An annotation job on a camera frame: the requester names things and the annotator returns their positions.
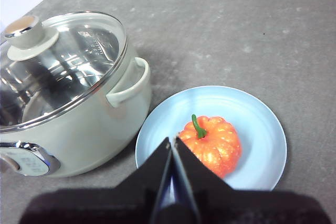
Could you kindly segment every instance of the gray countertop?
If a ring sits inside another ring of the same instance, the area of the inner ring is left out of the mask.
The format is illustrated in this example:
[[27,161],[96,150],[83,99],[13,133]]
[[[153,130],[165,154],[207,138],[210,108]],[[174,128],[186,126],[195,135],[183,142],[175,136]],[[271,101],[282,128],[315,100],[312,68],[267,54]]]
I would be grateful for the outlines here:
[[[336,222],[336,0],[45,0],[30,13],[44,20],[78,10],[125,25],[152,69],[151,109],[207,84],[264,101],[288,143],[276,190],[315,197]],[[2,164],[1,223],[17,223],[46,191],[117,185],[136,169],[134,147],[69,178],[23,177]]]

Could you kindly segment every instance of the pot handle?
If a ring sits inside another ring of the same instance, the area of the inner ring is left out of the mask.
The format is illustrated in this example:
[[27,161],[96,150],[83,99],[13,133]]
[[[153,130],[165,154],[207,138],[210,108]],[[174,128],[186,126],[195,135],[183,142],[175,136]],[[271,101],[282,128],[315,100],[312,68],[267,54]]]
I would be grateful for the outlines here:
[[117,108],[121,102],[133,97],[135,94],[140,92],[149,82],[151,71],[148,62],[139,57],[135,57],[135,62],[139,67],[145,68],[142,77],[130,88],[119,92],[114,92],[112,89],[106,95],[109,103],[115,108]]

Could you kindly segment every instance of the lid knob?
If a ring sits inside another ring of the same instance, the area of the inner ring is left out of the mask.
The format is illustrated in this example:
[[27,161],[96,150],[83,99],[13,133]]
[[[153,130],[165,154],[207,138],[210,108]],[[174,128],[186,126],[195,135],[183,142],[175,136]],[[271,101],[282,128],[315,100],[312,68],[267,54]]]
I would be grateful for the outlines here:
[[36,16],[24,16],[5,29],[7,41],[19,49],[28,49],[37,45],[44,35],[42,23]]
[[5,29],[5,38],[11,45],[7,55],[10,60],[31,59],[51,47],[58,39],[54,27],[43,26],[36,16],[24,16]]

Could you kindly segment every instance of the pot control panel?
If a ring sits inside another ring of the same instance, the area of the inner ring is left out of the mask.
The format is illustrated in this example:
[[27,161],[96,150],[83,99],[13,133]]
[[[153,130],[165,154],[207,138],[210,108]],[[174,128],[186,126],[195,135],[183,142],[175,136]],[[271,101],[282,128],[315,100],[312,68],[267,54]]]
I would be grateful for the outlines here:
[[37,144],[0,143],[0,157],[16,172],[26,176],[45,176],[60,168],[60,162]]

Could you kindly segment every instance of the pot body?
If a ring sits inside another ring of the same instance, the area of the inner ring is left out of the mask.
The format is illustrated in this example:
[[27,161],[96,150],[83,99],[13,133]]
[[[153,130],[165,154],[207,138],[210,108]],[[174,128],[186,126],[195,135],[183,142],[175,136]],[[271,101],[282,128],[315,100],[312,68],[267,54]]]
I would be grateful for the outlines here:
[[[151,101],[149,77],[148,63],[128,42],[119,68],[93,94],[43,124],[1,134],[2,145],[13,147],[1,148],[2,154],[24,175],[66,177],[98,167],[119,153],[144,122]],[[31,155],[22,154],[15,151],[18,143],[37,147],[30,149]],[[51,167],[38,150],[55,159],[59,168]]]

